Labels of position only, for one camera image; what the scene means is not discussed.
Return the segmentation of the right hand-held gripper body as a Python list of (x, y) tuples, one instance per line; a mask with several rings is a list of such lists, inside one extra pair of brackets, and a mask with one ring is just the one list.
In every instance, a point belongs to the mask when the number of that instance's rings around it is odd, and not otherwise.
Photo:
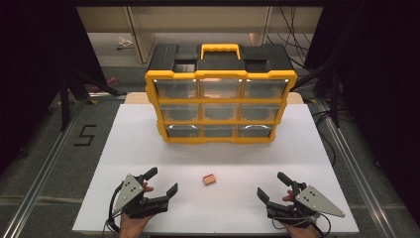
[(282, 205), (266, 198), (267, 217), (298, 228), (307, 228), (322, 214), (345, 217), (345, 212), (328, 199), (322, 192), (304, 182), (289, 181), (292, 188), (291, 205)]

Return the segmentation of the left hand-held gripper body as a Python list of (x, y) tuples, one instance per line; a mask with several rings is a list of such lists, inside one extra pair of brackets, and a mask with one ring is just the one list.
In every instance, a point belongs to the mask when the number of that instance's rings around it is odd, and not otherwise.
[(127, 175), (116, 188), (118, 197), (112, 198), (112, 217), (125, 213), (130, 218), (144, 218), (168, 211), (170, 198), (166, 195), (148, 198), (144, 197), (143, 175), (134, 177)]

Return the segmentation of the transparent pull-out drawer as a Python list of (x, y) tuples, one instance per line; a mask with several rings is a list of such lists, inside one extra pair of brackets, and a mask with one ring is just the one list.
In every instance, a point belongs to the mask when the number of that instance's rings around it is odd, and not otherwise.
[(196, 125), (168, 125), (166, 132), (169, 138), (195, 138), (200, 136), (200, 128)]

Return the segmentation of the yellow and black organizer cabinet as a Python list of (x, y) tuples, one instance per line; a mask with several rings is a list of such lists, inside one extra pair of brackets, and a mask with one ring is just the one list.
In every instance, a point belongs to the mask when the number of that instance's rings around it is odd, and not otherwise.
[(297, 73), (282, 45), (202, 44), (182, 47), (159, 44), (145, 75), (149, 102), (156, 111), (155, 79), (203, 78), (286, 79), (287, 105), (287, 96), (296, 83)]

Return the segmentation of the person's right hand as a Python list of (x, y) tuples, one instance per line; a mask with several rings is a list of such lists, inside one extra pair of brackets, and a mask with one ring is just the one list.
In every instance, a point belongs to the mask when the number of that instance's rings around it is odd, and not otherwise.
[[(294, 192), (287, 191), (287, 195), (282, 198), (283, 201), (292, 201), (294, 199)], [(287, 232), (291, 238), (319, 238), (319, 234), (313, 226), (307, 228), (286, 227)]]

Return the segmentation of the person's left hand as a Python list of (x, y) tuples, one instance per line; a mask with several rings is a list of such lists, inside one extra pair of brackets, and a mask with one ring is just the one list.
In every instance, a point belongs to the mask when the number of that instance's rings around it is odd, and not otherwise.
[(120, 218), (119, 238), (140, 238), (152, 218), (152, 216), (130, 218), (123, 213)]

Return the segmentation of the white foam board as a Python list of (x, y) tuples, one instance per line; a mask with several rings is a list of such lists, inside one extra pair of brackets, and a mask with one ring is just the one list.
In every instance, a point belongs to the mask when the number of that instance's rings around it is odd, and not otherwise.
[[(334, 235), (358, 232), (306, 105), (286, 107), (269, 144), (169, 144), (158, 134), (156, 121), (150, 104), (119, 107), (74, 231), (100, 232), (120, 181), (128, 174), (140, 175), (157, 167), (157, 175), (149, 182), (153, 194), (161, 196), (175, 183), (178, 192), (168, 211), (148, 224), (150, 234), (275, 235), (278, 231), (267, 218), (257, 190), (260, 187), (279, 202), (286, 187), (277, 178), (278, 172), (315, 186), (345, 212), (345, 217), (319, 218), (321, 229)], [(205, 185), (203, 178), (211, 174), (216, 181)]]

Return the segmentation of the black metal stand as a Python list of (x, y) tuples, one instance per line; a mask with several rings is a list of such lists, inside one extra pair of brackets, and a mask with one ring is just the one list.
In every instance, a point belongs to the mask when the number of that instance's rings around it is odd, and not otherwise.
[(309, 72), (307, 75), (298, 79), (291, 91), (303, 86), (312, 79), (317, 78), (313, 93), (316, 97), (325, 97), (330, 95), (330, 116), (334, 125), (339, 128), (338, 110), (339, 110), (339, 79), (333, 69), (326, 64), (319, 66), (315, 70)]
[(105, 77), (95, 78), (78, 69), (66, 69), (59, 80), (59, 97), (61, 108), (61, 131), (64, 131), (70, 123), (70, 107), (68, 92), (70, 91), (77, 100), (87, 100), (89, 93), (85, 84), (92, 84), (112, 96), (123, 96), (126, 92), (118, 91), (106, 82)]

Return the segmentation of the pink object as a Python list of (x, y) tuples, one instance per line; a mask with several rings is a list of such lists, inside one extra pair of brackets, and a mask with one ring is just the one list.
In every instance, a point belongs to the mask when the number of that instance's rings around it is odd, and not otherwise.
[[(119, 84), (119, 79), (116, 76), (112, 76), (112, 77), (108, 78), (106, 80), (106, 82), (107, 82), (107, 85), (108, 86), (115, 86), (115, 85), (118, 85)], [(93, 85), (91, 87), (91, 90), (92, 90), (93, 93), (98, 93), (98, 92), (101, 92), (102, 91), (102, 89), (99, 88), (96, 85)]]

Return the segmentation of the grid of clear drawers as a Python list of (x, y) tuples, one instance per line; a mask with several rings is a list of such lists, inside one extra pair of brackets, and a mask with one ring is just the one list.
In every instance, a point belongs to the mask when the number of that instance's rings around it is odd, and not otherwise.
[[(155, 79), (157, 127), (171, 143), (269, 142), (286, 105), (286, 79)], [(196, 125), (200, 136), (169, 138), (168, 125)]]

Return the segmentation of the crumpled white paper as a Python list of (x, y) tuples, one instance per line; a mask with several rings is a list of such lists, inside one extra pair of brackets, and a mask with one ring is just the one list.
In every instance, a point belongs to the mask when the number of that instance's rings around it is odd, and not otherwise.
[(133, 47), (134, 47), (134, 45), (130, 40), (127, 40), (123, 37), (118, 38), (118, 42), (117, 42), (117, 49), (118, 50), (132, 49)]

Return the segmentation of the beige shelf unit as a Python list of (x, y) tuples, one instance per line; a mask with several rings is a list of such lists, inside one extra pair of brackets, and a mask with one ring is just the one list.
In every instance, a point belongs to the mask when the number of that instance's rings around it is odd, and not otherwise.
[(79, 7), (88, 33), (127, 33), (140, 63), (157, 43), (259, 46), (267, 36), (306, 47), (321, 7)]

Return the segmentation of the metal floor rail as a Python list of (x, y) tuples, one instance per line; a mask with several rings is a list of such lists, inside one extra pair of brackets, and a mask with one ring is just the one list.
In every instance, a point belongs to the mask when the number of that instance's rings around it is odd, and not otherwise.
[(354, 153), (347, 143), (341, 129), (338, 127), (338, 122), (333, 120), (333, 112), (328, 103), (324, 99), (318, 99), (318, 108), (323, 111), (328, 111), (326, 125), (331, 134), (334, 144), (337, 146), (344, 163), (346, 164), (354, 183), (364, 201), (364, 204), (370, 214), (373, 223), (376, 226), (381, 238), (397, 238), (397, 233), (390, 223), (385, 210), (379, 203), (379, 200), (374, 195), (371, 186), (368, 183), (367, 177), (364, 175), (359, 166)]
[(68, 140), (68, 137), (72, 131), (73, 125), (84, 107), (84, 101), (76, 101), (72, 109), (72, 115), (70, 116), (68, 124), (62, 131), (59, 132), (54, 144), (45, 159), (41, 169), (39, 170), (36, 178), (31, 183), (29, 191), (21, 200), (15, 214), (13, 215), (10, 223), (2, 235), (2, 238), (18, 238), (25, 227), (35, 204), (43, 191), (54, 167), (59, 159), (62, 150)]

